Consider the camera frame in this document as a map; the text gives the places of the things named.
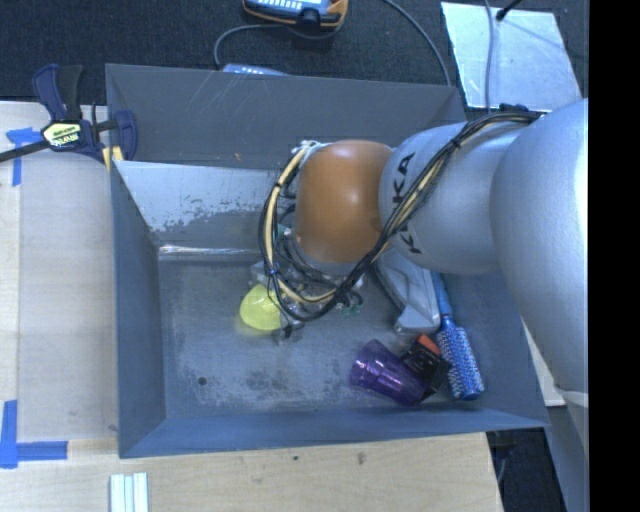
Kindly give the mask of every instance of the blue clamp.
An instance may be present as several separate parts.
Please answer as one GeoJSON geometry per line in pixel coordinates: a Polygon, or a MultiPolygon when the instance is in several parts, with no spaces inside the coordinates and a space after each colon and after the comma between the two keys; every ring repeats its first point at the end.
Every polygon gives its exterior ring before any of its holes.
{"type": "Polygon", "coordinates": [[[18,401],[5,402],[0,434],[0,468],[15,469],[19,462],[67,459],[67,441],[18,443],[17,420],[18,401]]]}
{"type": "Polygon", "coordinates": [[[113,129],[118,130],[115,138],[123,158],[133,158],[138,146],[133,113],[119,110],[114,113],[113,119],[98,123],[94,108],[92,122],[82,119],[82,110],[76,99],[81,73],[81,66],[61,68],[57,64],[49,64],[34,75],[33,90],[38,102],[49,112],[51,122],[41,130],[40,140],[0,153],[0,162],[51,149],[79,153],[106,163],[106,146],[100,142],[100,132],[113,129]]]}

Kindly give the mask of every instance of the gray bin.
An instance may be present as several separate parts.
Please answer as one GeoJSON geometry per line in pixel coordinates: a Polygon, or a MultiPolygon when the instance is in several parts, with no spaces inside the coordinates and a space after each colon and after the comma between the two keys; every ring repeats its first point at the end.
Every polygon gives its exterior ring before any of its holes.
{"type": "Polygon", "coordinates": [[[500,274],[446,276],[456,321],[467,328],[485,379],[486,392],[475,402],[453,401],[443,385],[428,401],[407,408],[349,385],[356,353],[370,339],[396,352],[411,341],[393,331],[399,311],[373,273],[366,276],[358,315],[333,311],[308,324],[298,341],[278,345],[270,335],[245,326],[238,309],[249,290],[250,266],[260,260],[258,211],[275,178],[274,169],[295,143],[295,133],[263,130],[261,137],[271,137],[269,151],[253,154],[252,163],[260,165],[241,167],[234,155],[245,154],[244,142],[234,137],[228,146],[212,142],[211,134],[224,130],[211,118],[198,124],[202,118],[189,119],[183,110],[198,87],[210,87],[211,97],[226,88],[231,104],[217,108],[234,111],[247,123],[258,119],[260,125],[266,125],[262,117],[269,115],[269,109],[247,110],[249,100],[242,99],[244,93],[234,96],[235,87],[262,91],[266,87],[273,101],[290,90],[337,88],[334,92],[352,95],[349,103],[355,110],[366,107],[372,96],[386,95],[400,104],[412,104],[405,110],[417,112],[405,120],[404,129],[395,127],[393,138],[384,133],[393,123],[381,124],[378,135],[370,125],[364,131],[358,122],[349,122],[357,112],[340,117],[332,110],[338,107],[331,95],[315,106],[321,114],[306,127],[295,105],[277,104],[278,118],[305,138],[322,138],[313,136],[320,118],[326,121],[324,131],[319,129],[325,139],[338,123],[342,128],[336,139],[346,134],[395,146],[418,129],[460,121],[455,90],[293,77],[238,80],[217,72],[132,66],[110,66],[107,74],[110,107],[133,110],[141,139],[161,117],[162,123],[175,120],[175,133],[190,129],[199,146],[191,140],[189,147],[201,148],[193,159],[192,153],[181,153],[175,141],[167,139],[162,160],[172,163],[149,161],[152,146],[163,146],[163,137],[168,137],[164,128],[158,128],[154,133],[159,139],[142,145],[139,157],[147,161],[119,162],[111,173],[122,457],[547,424],[526,335],[500,274]],[[163,79],[165,75],[172,79],[163,79]],[[406,97],[398,99],[395,86],[407,91],[406,97]],[[166,99],[161,114],[153,98],[166,99]],[[435,118],[418,121],[425,112],[435,118]]]}

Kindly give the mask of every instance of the black object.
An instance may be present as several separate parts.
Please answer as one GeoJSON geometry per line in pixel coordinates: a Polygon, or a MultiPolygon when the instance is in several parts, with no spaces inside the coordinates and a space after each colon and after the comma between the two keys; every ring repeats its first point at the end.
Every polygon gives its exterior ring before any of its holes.
{"type": "Polygon", "coordinates": [[[417,339],[414,340],[400,360],[407,365],[427,387],[425,388],[422,400],[430,397],[438,391],[449,371],[450,365],[440,354],[429,350],[417,339]]]}
{"type": "Polygon", "coordinates": [[[498,11],[498,13],[496,14],[496,20],[502,21],[504,19],[504,17],[509,13],[509,11],[511,9],[515,8],[520,2],[522,2],[522,0],[514,0],[509,5],[507,5],[505,8],[500,9],[498,11]]]}

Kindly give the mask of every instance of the yellow wire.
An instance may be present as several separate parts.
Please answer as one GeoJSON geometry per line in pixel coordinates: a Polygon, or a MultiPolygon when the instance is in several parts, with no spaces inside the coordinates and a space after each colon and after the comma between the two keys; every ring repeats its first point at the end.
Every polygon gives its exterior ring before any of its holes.
{"type": "MultiPolygon", "coordinates": [[[[273,212],[276,208],[276,203],[278,200],[278,195],[280,194],[280,190],[282,189],[282,187],[284,187],[285,183],[287,182],[287,179],[289,178],[289,176],[298,167],[298,165],[300,164],[300,161],[302,160],[306,152],[311,148],[311,146],[312,146],[311,143],[307,143],[300,148],[300,150],[291,159],[289,164],[284,168],[284,170],[282,171],[282,174],[280,174],[280,177],[276,182],[277,186],[273,187],[273,189],[271,190],[271,194],[267,198],[267,210],[265,212],[265,217],[266,217],[265,227],[264,227],[264,232],[262,233],[262,236],[264,239],[265,255],[267,257],[267,261],[270,267],[273,267],[273,238],[272,238],[273,223],[272,221],[273,221],[273,212]]],[[[319,295],[316,297],[304,297],[299,293],[297,293],[295,290],[293,290],[290,286],[287,285],[286,282],[284,282],[279,277],[276,277],[276,279],[278,280],[278,285],[280,286],[280,289],[284,292],[284,294],[292,297],[296,302],[306,302],[306,303],[321,302],[323,300],[330,299],[335,295],[335,292],[327,292],[323,295],[319,295]]]]}

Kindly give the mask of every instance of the black cable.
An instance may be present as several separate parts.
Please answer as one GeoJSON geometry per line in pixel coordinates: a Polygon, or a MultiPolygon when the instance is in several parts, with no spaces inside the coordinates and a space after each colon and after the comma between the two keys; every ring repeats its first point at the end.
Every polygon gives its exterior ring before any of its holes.
{"type": "Polygon", "coordinates": [[[509,13],[509,11],[514,7],[516,7],[520,2],[522,2],[522,0],[514,0],[509,5],[507,5],[504,9],[500,9],[496,14],[496,19],[498,21],[502,21],[504,17],[509,13]]]}
{"type": "Polygon", "coordinates": [[[409,21],[409,23],[411,23],[414,26],[414,28],[418,32],[420,32],[420,35],[422,35],[422,37],[427,41],[427,43],[431,47],[431,50],[433,51],[434,55],[436,56],[436,59],[438,59],[438,64],[440,64],[440,68],[442,69],[442,72],[444,73],[444,78],[445,78],[445,80],[447,82],[447,85],[451,86],[451,78],[449,77],[449,72],[447,71],[447,67],[444,64],[444,60],[442,59],[442,56],[440,55],[440,52],[438,52],[438,49],[436,48],[436,45],[433,43],[433,41],[431,40],[429,35],[424,31],[424,29],[415,20],[415,18],[413,16],[411,16],[411,14],[409,14],[402,7],[400,7],[398,4],[396,4],[392,0],[382,0],[382,1],[384,3],[386,3],[387,5],[393,7],[400,14],[402,14],[409,21]]]}
{"type": "MultiPolygon", "coordinates": [[[[352,288],[358,282],[358,280],[371,268],[377,257],[384,250],[386,245],[391,241],[391,238],[396,235],[399,231],[403,230],[407,224],[411,221],[411,219],[417,214],[420,208],[425,204],[431,193],[433,192],[438,179],[443,175],[442,170],[446,167],[447,162],[451,158],[451,156],[458,150],[460,147],[468,141],[475,134],[480,132],[481,130],[487,128],[488,126],[496,123],[502,122],[520,122],[520,123],[532,123],[533,121],[539,119],[541,116],[540,113],[537,112],[521,112],[521,111],[513,111],[513,112],[497,112],[486,114],[483,117],[480,117],[476,120],[469,121],[463,128],[460,130],[458,135],[456,135],[453,139],[451,139],[447,144],[445,144],[440,151],[436,153],[436,155],[425,165],[421,174],[418,176],[416,180],[409,187],[409,190],[404,196],[403,201],[395,208],[387,222],[385,223],[380,237],[376,241],[374,247],[363,257],[361,258],[353,267],[353,269],[349,272],[349,274],[344,278],[344,280],[335,287],[335,293],[333,296],[315,312],[301,314],[298,311],[293,310],[287,302],[287,299],[283,297],[282,292],[280,290],[280,286],[278,283],[277,275],[282,276],[279,265],[274,262],[273,264],[269,262],[266,257],[266,248],[264,246],[264,237],[262,234],[264,233],[264,226],[266,220],[266,211],[267,204],[265,203],[264,208],[262,209],[259,221],[259,243],[260,243],[260,251],[262,252],[264,258],[264,267],[265,273],[269,277],[274,277],[273,279],[273,290],[276,294],[276,298],[278,303],[292,318],[299,320],[301,322],[309,322],[312,320],[316,320],[329,311],[331,311],[337,304],[351,304],[350,296],[353,297],[352,288]],[[428,173],[437,172],[435,178],[432,179],[429,183],[430,186],[419,191],[418,187],[420,186],[420,182],[422,178],[425,177],[428,173]],[[411,207],[410,213],[404,218],[404,220],[396,225],[397,216],[400,215],[401,212],[407,207],[407,202],[411,200],[410,198],[414,195],[414,193],[418,193],[418,200],[411,207]]],[[[272,223],[274,233],[271,233],[271,236],[274,236],[275,231],[277,230],[277,223],[274,221],[272,223]]]]}
{"type": "Polygon", "coordinates": [[[260,23],[257,25],[242,25],[240,27],[235,27],[232,29],[227,30],[226,32],[222,33],[222,35],[220,37],[218,37],[218,39],[216,40],[216,43],[213,45],[213,61],[216,64],[216,67],[218,69],[222,69],[222,62],[220,61],[220,57],[218,55],[219,49],[220,49],[220,44],[222,43],[222,41],[224,41],[227,37],[233,35],[233,34],[237,34],[238,32],[244,32],[245,30],[269,30],[269,29],[283,29],[283,28],[287,28],[284,25],[277,25],[277,24],[271,24],[271,23],[260,23]]]}
{"type": "Polygon", "coordinates": [[[491,6],[488,0],[484,0],[484,6],[487,10],[487,19],[489,21],[489,51],[487,53],[487,67],[484,74],[484,101],[487,104],[487,112],[491,112],[491,98],[489,95],[489,82],[491,78],[491,59],[493,58],[493,16],[491,15],[491,6]]]}

